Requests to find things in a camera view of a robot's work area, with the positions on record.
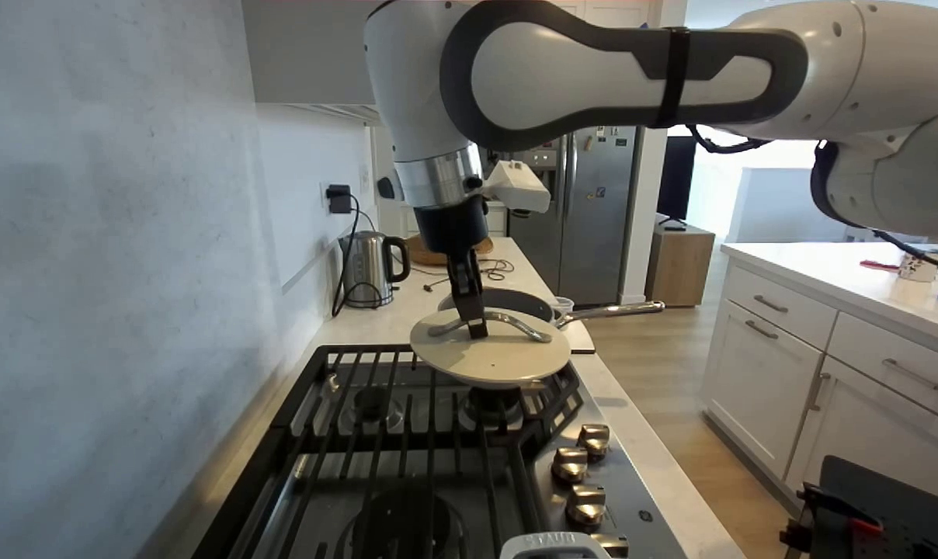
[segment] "white cabinet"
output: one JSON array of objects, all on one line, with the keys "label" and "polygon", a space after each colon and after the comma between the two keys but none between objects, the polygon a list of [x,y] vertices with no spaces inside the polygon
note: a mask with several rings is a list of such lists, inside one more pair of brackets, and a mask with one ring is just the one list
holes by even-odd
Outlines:
[{"label": "white cabinet", "polygon": [[830,452],[938,494],[938,416],[833,356],[823,364],[786,485],[816,481]]},{"label": "white cabinet", "polygon": [[711,419],[783,478],[806,416],[821,347],[725,302],[704,374]]},{"label": "white cabinet", "polygon": [[247,0],[256,98],[372,106],[364,26],[379,2]]}]

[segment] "refrigerator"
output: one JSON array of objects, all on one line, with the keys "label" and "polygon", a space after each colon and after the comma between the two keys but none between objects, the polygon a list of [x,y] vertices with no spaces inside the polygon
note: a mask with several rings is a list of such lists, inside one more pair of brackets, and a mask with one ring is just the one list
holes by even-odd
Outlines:
[{"label": "refrigerator", "polygon": [[514,155],[533,168],[553,205],[547,215],[514,210],[506,234],[579,308],[621,302],[638,147],[638,128],[584,128]]}]

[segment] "electric kettle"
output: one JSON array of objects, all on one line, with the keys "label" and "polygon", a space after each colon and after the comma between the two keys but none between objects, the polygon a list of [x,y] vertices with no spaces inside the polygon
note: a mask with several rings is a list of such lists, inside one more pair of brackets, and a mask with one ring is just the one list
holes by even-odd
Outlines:
[{"label": "electric kettle", "polygon": [[349,308],[382,308],[392,302],[392,282],[410,276],[410,254],[405,239],[372,231],[340,239],[342,282]]}]

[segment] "drawer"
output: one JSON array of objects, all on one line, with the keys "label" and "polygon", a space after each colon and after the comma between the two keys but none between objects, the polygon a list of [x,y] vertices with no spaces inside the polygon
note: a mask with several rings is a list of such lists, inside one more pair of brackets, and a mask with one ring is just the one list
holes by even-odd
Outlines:
[{"label": "drawer", "polygon": [[830,353],[938,412],[938,352],[843,312]]},{"label": "drawer", "polygon": [[806,337],[813,347],[825,347],[837,325],[837,308],[742,268],[729,268],[728,299]]}]

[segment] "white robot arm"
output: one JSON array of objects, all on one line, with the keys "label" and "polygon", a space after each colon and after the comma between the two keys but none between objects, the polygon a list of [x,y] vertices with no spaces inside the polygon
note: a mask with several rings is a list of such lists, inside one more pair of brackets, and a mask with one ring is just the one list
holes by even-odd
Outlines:
[{"label": "white robot arm", "polygon": [[367,22],[367,64],[397,198],[450,254],[477,335],[486,231],[470,144],[515,151],[590,123],[823,140],[810,193],[825,215],[938,231],[938,8],[791,2],[721,31],[618,31],[551,0],[389,0]]}]

